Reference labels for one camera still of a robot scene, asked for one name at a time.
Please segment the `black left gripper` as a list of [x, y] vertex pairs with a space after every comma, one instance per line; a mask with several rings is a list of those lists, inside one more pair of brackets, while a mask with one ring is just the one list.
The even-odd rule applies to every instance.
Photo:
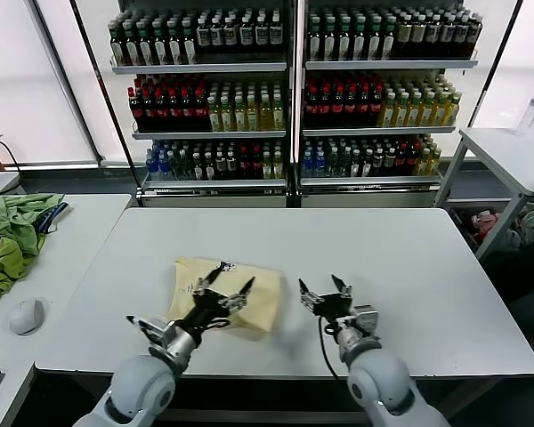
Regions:
[[241, 310], [247, 305], [255, 277], [251, 277], [235, 294], [225, 297], [221, 294], [205, 294], [205, 291], [223, 272], [218, 266], [204, 278], [199, 278], [193, 290], [193, 307], [184, 317], [186, 332], [205, 332], [212, 328], [222, 328], [230, 324], [230, 310]]

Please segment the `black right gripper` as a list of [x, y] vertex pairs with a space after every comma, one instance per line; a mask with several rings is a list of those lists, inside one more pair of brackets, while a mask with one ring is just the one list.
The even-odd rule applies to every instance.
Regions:
[[351, 315], [352, 287], [341, 278], [332, 275], [332, 280], [339, 294], [317, 295], [311, 291], [301, 278], [299, 281], [300, 301], [314, 315], [324, 318], [328, 323]]

